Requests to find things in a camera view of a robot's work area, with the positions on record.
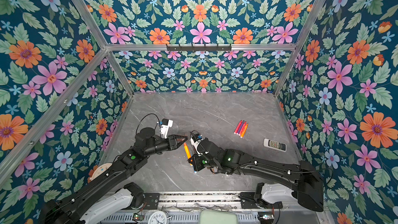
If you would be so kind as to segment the orange highlighter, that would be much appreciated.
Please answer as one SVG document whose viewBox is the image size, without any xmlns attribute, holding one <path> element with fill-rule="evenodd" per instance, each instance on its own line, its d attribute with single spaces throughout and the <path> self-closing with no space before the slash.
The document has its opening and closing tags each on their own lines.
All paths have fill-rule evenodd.
<svg viewBox="0 0 398 224">
<path fill-rule="evenodd" d="M 246 131 L 247 131 L 247 128 L 248 128 L 248 123 L 246 123 L 245 126 L 244 126 L 243 129 L 242 129 L 242 132 L 241 132 L 241 134 L 240 134 L 240 138 L 241 138 L 241 139 L 244 137 L 244 135 L 245 135 L 245 133 L 246 133 Z"/>
<path fill-rule="evenodd" d="M 187 161 L 189 162 L 190 158 L 191 158 L 191 153 L 190 153 L 189 147 L 186 143 L 183 144 L 183 147 L 184 147 L 184 151 L 187 155 Z"/>
</svg>

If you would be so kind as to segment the pink red highlighter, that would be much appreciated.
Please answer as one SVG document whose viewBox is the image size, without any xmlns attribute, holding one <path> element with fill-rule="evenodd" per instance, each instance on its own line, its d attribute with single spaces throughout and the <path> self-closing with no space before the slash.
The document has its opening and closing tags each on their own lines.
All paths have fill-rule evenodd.
<svg viewBox="0 0 398 224">
<path fill-rule="evenodd" d="M 237 127 L 235 128 L 234 134 L 238 134 L 238 132 L 239 132 L 239 130 L 240 130 L 240 128 L 241 128 L 241 126 L 242 126 L 243 123 L 244 123 L 243 120 L 241 120 L 241 121 L 238 123 Z"/>
</svg>

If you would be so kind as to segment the purple highlighter pen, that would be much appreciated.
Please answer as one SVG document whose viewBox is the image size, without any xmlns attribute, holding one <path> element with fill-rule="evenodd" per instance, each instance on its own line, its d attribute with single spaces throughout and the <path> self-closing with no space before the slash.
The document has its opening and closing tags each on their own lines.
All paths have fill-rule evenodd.
<svg viewBox="0 0 398 224">
<path fill-rule="evenodd" d="M 240 131 L 241 131 L 241 128 L 242 128 L 242 126 L 243 126 L 243 124 L 245 123 L 245 121 L 244 120 L 241 120 L 240 122 L 239 122 L 239 124 L 238 124 L 238 126 L 237 126 L 237 128 L 236 128 L 236 130 L 235 130 L 235 134 L 237 134 L 237 135 L 239 135 L 239 133 L 240 133 Z"/>
</svg>

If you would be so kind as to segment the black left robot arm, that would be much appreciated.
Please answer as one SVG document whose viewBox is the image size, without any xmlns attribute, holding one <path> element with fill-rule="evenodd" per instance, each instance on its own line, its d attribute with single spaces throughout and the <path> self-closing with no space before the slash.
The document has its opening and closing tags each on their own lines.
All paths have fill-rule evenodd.
<svg viewBox="0 0 398 224">
<path fill-rule="evenodd" d="M 76 193 L 59 200 L 51 200 L 41 208 L 40 224 L 88 224 L 89 210 L 119 183 L 140 170 L 148 158 L 165 151 L 178 149 L 188 136 L 171 134 L 165 138 L 153 128 L 143 128 L 135 135 L 135 143 L 120 154 L 112 165 Z"/>
</svg>

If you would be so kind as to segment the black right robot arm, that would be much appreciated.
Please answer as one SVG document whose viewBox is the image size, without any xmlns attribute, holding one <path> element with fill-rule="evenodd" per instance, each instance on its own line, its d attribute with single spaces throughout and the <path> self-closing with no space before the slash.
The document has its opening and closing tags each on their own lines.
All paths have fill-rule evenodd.
<svg viewBox="0 0 398 224">
<path fill-rule="evenodd" d="M 188 162 L 196 171 L 217 169 L 217 174 L 249 175 L 271 180 L 292 190 L 299 205 L 315 212 L 323 212 L 323 179 L 307 161 L 285 164 L 260 159 L 236 149 L 222 149 L 208 140 L 202 141 L 197 153 Z"/>
</svg>

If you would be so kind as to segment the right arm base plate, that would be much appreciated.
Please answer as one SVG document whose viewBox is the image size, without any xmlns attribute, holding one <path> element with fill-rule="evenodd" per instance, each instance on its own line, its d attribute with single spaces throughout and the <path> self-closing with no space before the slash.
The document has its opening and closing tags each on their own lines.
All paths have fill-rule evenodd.
<svg viewBox="0 0 398 224">
<path fill-rule="evenodd" d="M 242 209 L 281 209 L 282 202 L 269 203 L 262 198 L 261 192 L 265 183 L 258 183 L 254 192 L 242 192 L 239 194 Z"/>
</svg>

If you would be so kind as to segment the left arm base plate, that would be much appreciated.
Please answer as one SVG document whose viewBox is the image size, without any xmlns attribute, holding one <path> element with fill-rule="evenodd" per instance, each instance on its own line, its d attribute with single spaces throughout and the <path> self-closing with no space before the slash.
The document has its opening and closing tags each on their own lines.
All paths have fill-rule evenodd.
<svg viewBox="0 0 398 224">
<path fill-rule="evenodd" d="M 131 202 L 123 209 L 128 210 L 142 210 L 142 209 L 156 209 L 159 204 L 159 193 L 148 193 L 137 185 L 136 183 L 129 183 L 124 185 L 123 188 L 118 190 L 127 190 L 127 196 L 131 198 Z"/>
</svg>

